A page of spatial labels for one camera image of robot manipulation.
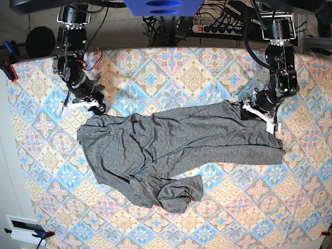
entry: floral pattern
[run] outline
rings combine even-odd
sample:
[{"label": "floral pattern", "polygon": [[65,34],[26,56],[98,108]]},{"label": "floral pattern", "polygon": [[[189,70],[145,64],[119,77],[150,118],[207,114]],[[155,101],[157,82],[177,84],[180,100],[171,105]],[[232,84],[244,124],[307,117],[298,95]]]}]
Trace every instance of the floral pattern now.
[{"label": "floral pattern", "polygon": [[[264,52],[255,51],[263,60]],[[147,48],[104,51],[97,68],[109,115],[236,101],[262,89],[269,72],[245,50]],[[100,52],[87,53],[89,67]],[[176,177],[201,175],[204,197],[184,214],[135,206],[99,184],[77,143],[91,117],[61,117],[67,88],[52,59],[14,66],[10,113],[24,180],[49,248],[266,249],[319,238],[332,222],[331,63],[296,56],[299,93],[280,109],[286,154],[278,165],[211,162]]]}]

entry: gray t-shirt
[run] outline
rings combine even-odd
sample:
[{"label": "gray t-shirt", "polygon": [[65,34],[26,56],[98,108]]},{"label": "gray t-shirt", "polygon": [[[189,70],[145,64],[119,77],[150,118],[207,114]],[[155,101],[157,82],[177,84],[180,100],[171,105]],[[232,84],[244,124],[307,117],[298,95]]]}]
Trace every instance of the gray t-shirt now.
[{"label": "gray t-shirt", "polygon": [[77,131],[95,178],[133,204],[183,213],[201,200],[201,176],[170,179],[209,162],[280,164],[281,141],[259,119],[243,121],[228,101],[149,117],[94,116]]}]

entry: power strip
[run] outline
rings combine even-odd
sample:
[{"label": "power strip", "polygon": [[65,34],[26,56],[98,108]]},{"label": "power strip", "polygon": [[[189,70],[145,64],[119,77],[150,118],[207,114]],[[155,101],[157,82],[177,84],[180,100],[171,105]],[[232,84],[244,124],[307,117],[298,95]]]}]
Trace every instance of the power strip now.
[{"label": "power strip", "polygon": [[238,35],[240,34],[239,27],[233,27],[230,25],[221,26],[210,26],[210,25],[198,25],[194,24],[192,26],[192,32],[197,34],[215,34],[215,35]]}]

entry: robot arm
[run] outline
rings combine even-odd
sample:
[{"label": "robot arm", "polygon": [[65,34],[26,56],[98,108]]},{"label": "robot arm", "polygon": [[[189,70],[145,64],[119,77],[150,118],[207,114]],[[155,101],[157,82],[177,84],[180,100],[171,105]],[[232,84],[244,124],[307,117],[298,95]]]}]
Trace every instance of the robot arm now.
[{"label": "robot arm", "polygon": [[[63,115],[70,115],[70,110],[79,106],[89,107],[96,115],[106,110],[98,81],[90,80],[83,70],[84,49],[87,45],[85,24],[90,21],[87,10],[88,4],[71,4],[61,7],[58,14],[58,22],[62,25],[59,27],[54,51],[53,71],[59,74],[69,90],[64,101]],[[76,98],[69,104],[71,93]]]},{"label": "robot arm", "polygon": [[270,81],[267,87],[261,91],[255,89],[253,98],[243,98],[240,102],[241,118],[244,120],[257,117],[256,111],[268,113],[273,117],[272,125],[275,130],[278,127],[277,111],[285,98],[296,95],[299,91],[295,70],[295,56],[293,45],[289,43],[296,38],[293,15],[289,12],[271,10],[260,5],[259,19],[263,23],[262,36],[269,42],[265,52],[268,64],[260,61],[251,51],[247,42],[248,25],[252,15],[247,15],[244,26],[244,44],[253,59],[260,65],[269,69]]}]

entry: patterned tablecloth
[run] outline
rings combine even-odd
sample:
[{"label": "patterned tablecloth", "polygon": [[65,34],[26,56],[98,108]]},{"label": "patterned tablecloth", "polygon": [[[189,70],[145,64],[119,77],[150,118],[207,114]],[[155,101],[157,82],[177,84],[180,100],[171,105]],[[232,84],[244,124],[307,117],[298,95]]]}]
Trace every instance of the patterned tablecloth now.
[{"label": "patterned tablecloth", "polygon": [[[267,70],[245,50],[152,48],[104,51],[100,72],[108,114],[235,100],[262,89]],[[99,53],[88,56],[92,66]],[[315,240],[332,222],[331,62],[296,56],[300,92],[283,104],[282,165],[209,163],[204,198],[183,215],[134,206],[97,184],[76,141],[91,117],[85,109],[60,117],[66,87],[52,59],[15,65],[8,100],[22,172],[38,220],[60,248],[270,248]]]}]

